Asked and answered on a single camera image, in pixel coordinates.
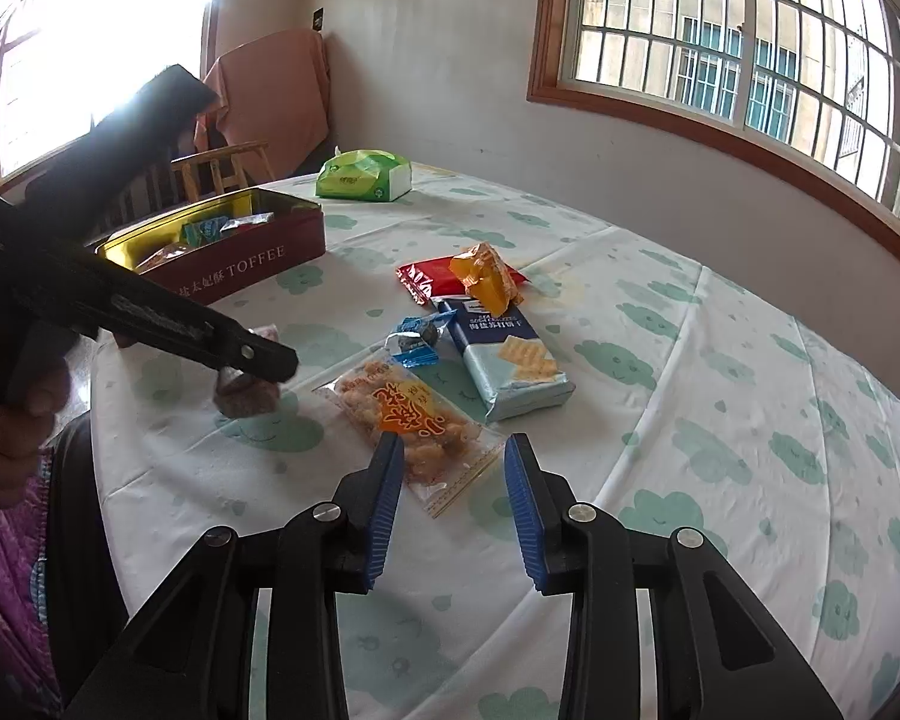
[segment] snack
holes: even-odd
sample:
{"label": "snack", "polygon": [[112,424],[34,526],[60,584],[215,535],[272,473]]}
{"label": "snack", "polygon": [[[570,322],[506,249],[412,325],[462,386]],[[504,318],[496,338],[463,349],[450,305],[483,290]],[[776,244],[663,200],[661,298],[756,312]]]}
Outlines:
{"label": "snack", "polygon": [[[400,283],[410,292],[410,296],[425,306],[429,302],[437,303],[441,298],[454,298],[466,295],[466,289],[461,280],[450,271],[450,261],[453,257],[437,257],[434,260],[407,263],[396,269],[396,277]],[[523,284],[527,277],[506,266],[514,284]]]}
{"label": "snack", "polygon": [[238,232],[247,232],[252,230],[258,224],[266,224],[274,218],[274,212],[268,214],[253,214],[248,217],[231,218],[223,227],[220,228],[221,238],[229,238]]}
{"label": "snack", "polygon": [[[272,324],[253,328],[251,333],[269,341],[280,340],[276,326]],[[279,406],[280,386],[242,370],[223,367],[217,372],[213,402],[220,413],[230,419],[271,413]]]}
{"label": "snack", "polygon": [[149,257],[136,266],[134,270],[138,272],[138,274],[144,274],[144,272],[156,268],[156,266],[163,265],[170,260],[175,260],[179,256],[193,250],[194,247],[190,247],[186,244],[167,244],[165,247],[159,248],[159,250],[156,250],[156,252],[149,255]]}
{"label": "snack", "polygon": [[477,298],[492,317],[501,317],[511,303],[515,306],[523,300],[506,264],[490,244],[462,251],[450,260],[449,268],[466,293]]}
{"label": "snack", "polygon": [[372,445],[401,434],[405,479],[436,517],[497,456],[503,438],[475,422],[394,360],[386,349],[318,390]]}
{"label": "snack", "polygon": [[229,220],[229,217],[212,217],[185,224],[180,228],[180,242],[191,247],[213,244],[220,240],[220,230]]}
{"label": "snack", "polygon": [[501,317],[479,300],[448,298],[439,308],[457,313],[450,337],[487,405],[488,422],[558,406],[573,394],[576,385],[515,306]]}
{"label": "snack", "polygon": [[403,367],[434,365],[439,362],[434,345],[440,337],[440,329],[453,317],[452,311],[430,314],[429,317],[406,317],[386,337],[384,348]]}
{"label": "snack", "polygon": [[410,162],[389,151],[361,148],[328,159],[317,177],[317,197],[389,202],[410,191]]}

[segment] hand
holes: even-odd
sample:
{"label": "hand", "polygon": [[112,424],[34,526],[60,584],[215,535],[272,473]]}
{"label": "hand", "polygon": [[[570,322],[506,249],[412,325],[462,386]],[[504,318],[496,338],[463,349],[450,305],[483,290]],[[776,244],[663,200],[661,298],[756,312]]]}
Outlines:
{"label": "hand", "polygon": [[70,397],[65,362],[36,382],[20,408],[0,406],[0,509],[23,500],[26,480],[36,473],[37,450],[53,431],[53,416]]}

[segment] table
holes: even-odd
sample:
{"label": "table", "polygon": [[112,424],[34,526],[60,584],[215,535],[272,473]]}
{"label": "table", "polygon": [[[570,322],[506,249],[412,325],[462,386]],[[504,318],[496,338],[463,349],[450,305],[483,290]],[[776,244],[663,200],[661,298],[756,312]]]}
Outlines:
{"label": "table", "polygon": [[[314,181],[269,186],[312,197]],[[422,312],[396,265],[489,241],[532,281],[521,308],[578,386],[498,429],[528,433],[544,469],[628,527],[703,530],[847,720],[871,716],[900,676],[900,401],[885,386],[705,266],[542,197],[415,166],[394,203],[322,203],[326,255],[216,306],[276,323],[298,350],[279,413],[224,419],[213,371],[112,340],[98,351],[98,490],[132,613],[208,527],[279,527],[365,465],[368,447],[312,389]],[[479,415],[458,360],[424,377]],[[556,718],[569,611],[533,592],[500,466],[436,520],[404,491],[375,591],[338,604],[351,716]]]}

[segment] orange logo with chinese characters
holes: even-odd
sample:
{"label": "orange logo with chinese characters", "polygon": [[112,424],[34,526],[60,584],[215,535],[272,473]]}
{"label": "orange logo with chinese characters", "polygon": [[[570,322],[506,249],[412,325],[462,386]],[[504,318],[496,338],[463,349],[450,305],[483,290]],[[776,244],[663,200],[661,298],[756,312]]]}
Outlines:
{"label": "orange logo with chinese characters", "polygon": [[374,392],[383,411],[380,429],[395,433],[418,433],[439,436],[444,432],[444,418],[434,415],[433,399],[423,382],[387,382]]}

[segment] building window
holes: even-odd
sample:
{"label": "building window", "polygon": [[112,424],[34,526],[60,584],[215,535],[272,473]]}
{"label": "building window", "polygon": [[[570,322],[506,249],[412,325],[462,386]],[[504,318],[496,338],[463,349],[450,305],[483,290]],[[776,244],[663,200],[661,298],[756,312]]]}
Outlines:
{"label": "building window", "polygon": [[900,18],[885,1],[566,0],[562,8],[554,87],[735,133],[900,236]]}
{"label": "building window", "polygon": [[0,37],[0,185],[166,66],[202,71],[212,0],[22,0]]}

